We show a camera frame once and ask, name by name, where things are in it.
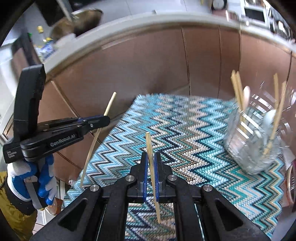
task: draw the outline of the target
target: blue glove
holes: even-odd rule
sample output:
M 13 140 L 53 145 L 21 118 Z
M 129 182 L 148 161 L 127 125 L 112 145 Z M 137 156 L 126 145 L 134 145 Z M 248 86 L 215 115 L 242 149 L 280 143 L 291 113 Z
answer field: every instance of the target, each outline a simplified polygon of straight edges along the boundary
M 45 198 L 48 205 L 52 205 L 54 196 L 57 193 L 57 181 L 54 176 L 54 158 L 50 155 L 45 158 L 38 182 L 40 187 L 38 195 Z M 7 184 L 10 190 L 19 199 L 29 202 L 31 201 L 30 195 L 24 183 L 24 179 L 31 177 L 37 173 L 38 165 L 34 162 L 25 160 L 16 161 L 7 165 Z

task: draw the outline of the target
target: bamboo stick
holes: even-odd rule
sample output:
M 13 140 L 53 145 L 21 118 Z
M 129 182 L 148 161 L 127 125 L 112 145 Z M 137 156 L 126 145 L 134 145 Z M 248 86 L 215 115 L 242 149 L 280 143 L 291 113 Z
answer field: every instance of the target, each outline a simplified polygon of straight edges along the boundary
M 150 169 L 150 176 L 151 176 L 151 183 L 152 183 L 152 189 L 153 189 L 153 198 L 154 198 L 157 222 L 161 223 L 159 204 L 156 201 L 156 195 L 155 195 L 155 174 L 154 174 L 153 149 L 152 149 L 150 132 L 146 132 L 146 146 L 147 146 L 147 154 L 148 154 L 149 169 Z
M 104 115 L 108 115 L 109 110 L 111 108 L 111 105 L 112 105 L 112 103 L 113 103 L 113 101 L 115 99 L 115 96 L 116 96 L 116 92 L 113 92 L 113 95 L 111 96 L 111 99 L 109 100 L 109 103 L 107 105 L 107 108 L 105 110 Z M 87 169 L 87 165 L 89 164 L 89 160 L 91 158 L 91 154 L 92 154 L 92 152 L 94 150 L 94 146 L 95 146 L 96 141 L 97 141 L 97 139 L 98 139 L 98 137 L 100 135 L 101 129 L 102 128 L 97 129 L 96 134 L 94 135 L 93 142 L 91 143 L 91 148 L 89 149 L 89 152 L 87 154 L 87 158 L 86 158 L 86 161 L 85 161 L 85 164 L 84 164 L 84 168 L 83 168 L 83 172 L 82 172 L 82 176 L 81 176 L 81 180 L 80 180 L 80 188 L 82 188 L 83 180 L 84 180 L 86 169 Z
M 237 100 L 239 109 L 241 111 L 242 110 L 242 102 L 241 102 L 241 98 L 240 98 L 240 95 L 239 95 L 239 90 L 238 90 L 238 86 L 237 86 L 237 77 L 236 77 L 236 73 L 235 73 L 234 70 L 231 73 L 231 78 L 230 79 L 231 79 L 231 82 L 232 82 L 235 98 Z
M 275 138 L 276 131 L 278 129 L 279 122 L 281 120 L 281 114 L 282 114 L 282 111 L 283 111 L 283 108 L 284 108 L 285 94 L 286 94 L 286 84 L 287 84 L 286 81 L 284 81 L 281 84 L 281 101 L 279 103 L 279 107 L 276 110 L 276 114 L 274 116 L 274 126 L 273 126 L 273 129 L 272 129 L 272 133 L 270 135 L 267 147 L 264 149 L 263 155 L 267 155 L 269 153 L 269 151 L 272 149 L 273 140 Z

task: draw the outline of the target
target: blue zigzag rug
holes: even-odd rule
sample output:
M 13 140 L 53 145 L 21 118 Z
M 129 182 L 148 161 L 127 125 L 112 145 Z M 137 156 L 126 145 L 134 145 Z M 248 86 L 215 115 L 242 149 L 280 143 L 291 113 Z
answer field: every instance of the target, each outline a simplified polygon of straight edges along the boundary
M 127 175 L 146 151 L 149 131 L 153 150 L 161 153 L 175 175 L 193 185 L 213 185 L 271 237 L 281 213 L 284 165 L 279 159 L 259 175 L 240 169 L 223 148 L 231 106 L 228 101 L 196 96 L 138 96 L 90 160 L 84 188 L 79 188 L 78 180 L 67 192 L 63 207 L 91 184 L 106 186 Z M 175 240 L 173 206 L 160 204 L 162 222 L 158 224 L 148 181 L 147 202 L 129 205 L 126 240 Z

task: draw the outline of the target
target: kitchen counter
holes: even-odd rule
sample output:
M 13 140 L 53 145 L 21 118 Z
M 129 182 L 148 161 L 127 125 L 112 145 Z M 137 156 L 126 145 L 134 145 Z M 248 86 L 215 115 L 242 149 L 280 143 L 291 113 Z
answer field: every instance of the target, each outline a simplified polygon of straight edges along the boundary
M 102 25 L 82 34 L 73 41 L 67 43 L 62 48 L 57 50 L 45 62 L 45 70 L 51 73 L 54 69 L 61 71 L 60 68 L 66 67 L 78 58 L 89 53 L 91 50 L 109 44 L 112 36 L 125 37 L 125 33 L 133 34 L 138 29 L 148 28 L 159 25 L 214 25 L 226 28 L 238 29 L 244 33 L 249 33 L 255 37 L 267 40 L 276 45 L 280 45 L 285 51 L 296 52 L 296 44 L 283 39 L 282 37 L 273 34 L 267 29 L 256 26 L 246 26 L 237 21 L 211 15 L 190 12 L 171 12 L 171 13 L 145 13 L 133 16 L 120 18 Z

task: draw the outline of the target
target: glass jar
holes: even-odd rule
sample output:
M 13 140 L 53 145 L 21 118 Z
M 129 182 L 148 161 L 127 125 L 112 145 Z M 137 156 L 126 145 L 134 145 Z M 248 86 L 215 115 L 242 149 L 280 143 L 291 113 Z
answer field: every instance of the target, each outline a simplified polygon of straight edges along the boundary
M 224 136 L 224 148 L 237 164 L 249 174 L 258 174 L 270 167 L 281 154 L 281 138 L 276 135 L 272 148 L 267 155 L 269 135 L 262 128 L 263 118 L 258 109 L 247 108 L 246 113 L 234 108 L 228 120 L 227 133 Z

